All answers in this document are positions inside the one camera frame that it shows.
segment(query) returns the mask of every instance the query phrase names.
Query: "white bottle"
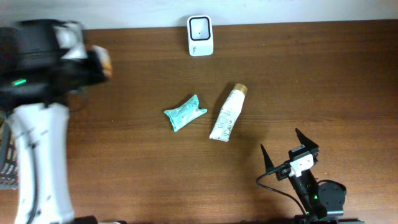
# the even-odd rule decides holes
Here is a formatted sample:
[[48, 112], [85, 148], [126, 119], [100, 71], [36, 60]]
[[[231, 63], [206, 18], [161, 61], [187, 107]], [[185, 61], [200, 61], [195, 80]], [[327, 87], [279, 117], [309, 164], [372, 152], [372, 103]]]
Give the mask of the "white bottle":
[[244, 97], [247, 92], [248, 88], [243, 84], [235, 85], [226, 99], [220, 115], [218, 115], [217, 122], [210, 134], [210, 139], [228, 142], [235, 121], [242, 111]]

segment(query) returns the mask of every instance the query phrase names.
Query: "wooden table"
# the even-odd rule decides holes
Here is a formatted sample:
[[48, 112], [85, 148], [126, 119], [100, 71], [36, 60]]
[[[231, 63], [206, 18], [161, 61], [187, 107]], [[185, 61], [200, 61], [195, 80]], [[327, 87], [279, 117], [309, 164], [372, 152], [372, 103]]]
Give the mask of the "wooden table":
[[[345, 218], [398, 220], [398, 21], [214, 27], [215, 51], [193, 58], [186, 28], [90, 30], [114, 79], [71, 115], [68, 176], [78, 217], [134, 223], [292, 218], [298, 206], [255, 184], [260, 143], [274, 164], [321, 147], [315, 177], [347, 186]], [[235, 83], [248, 87], [229, 142], [209, 140]], [[207, 114], [177, 133], [163, 114], [197, 94]], [[264, 184], [290, 194], [288, 180]], [[1, 191], [2, 223], [17, 191]]]

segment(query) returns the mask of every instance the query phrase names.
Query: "teal packet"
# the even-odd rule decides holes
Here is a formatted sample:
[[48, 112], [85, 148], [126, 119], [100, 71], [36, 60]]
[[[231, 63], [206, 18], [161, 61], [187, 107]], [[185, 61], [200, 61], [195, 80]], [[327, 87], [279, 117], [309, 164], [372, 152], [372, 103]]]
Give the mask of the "teal packet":
[[170, 118], [174, 132], [177, 132], [180, 128], [206, 112], [207, 109], [199, 109], [199, 99], [196, 95], [191, 97], [179, 108], [164, 111], [164, 113]]

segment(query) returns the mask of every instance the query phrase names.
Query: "white wall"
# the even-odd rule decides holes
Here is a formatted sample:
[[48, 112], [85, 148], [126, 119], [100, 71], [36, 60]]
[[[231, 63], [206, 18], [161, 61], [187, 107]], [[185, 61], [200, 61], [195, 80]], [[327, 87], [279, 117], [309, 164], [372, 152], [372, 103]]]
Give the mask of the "white wall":
[[89, 29], [184, 26], [207, 14], [214, 25], [398, 19], [398, 0], [0, 0], [0, 22], [73, 19]]

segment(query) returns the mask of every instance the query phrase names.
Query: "gold cap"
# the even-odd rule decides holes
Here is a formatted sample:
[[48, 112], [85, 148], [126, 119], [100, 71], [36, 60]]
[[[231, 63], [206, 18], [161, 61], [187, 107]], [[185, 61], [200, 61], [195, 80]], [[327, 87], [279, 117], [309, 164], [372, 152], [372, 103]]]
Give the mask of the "gold cap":
[[239, 90], [239, 91], [241, 91], [241, 92], [242, 92], [243, 94], [245, 94], [245, 95], [246, 95], [246, 93], [248, 92], [248, 88], [247, 88], [245, 85], [240, 84], [240, 83], [235, 84], [234, 90]]

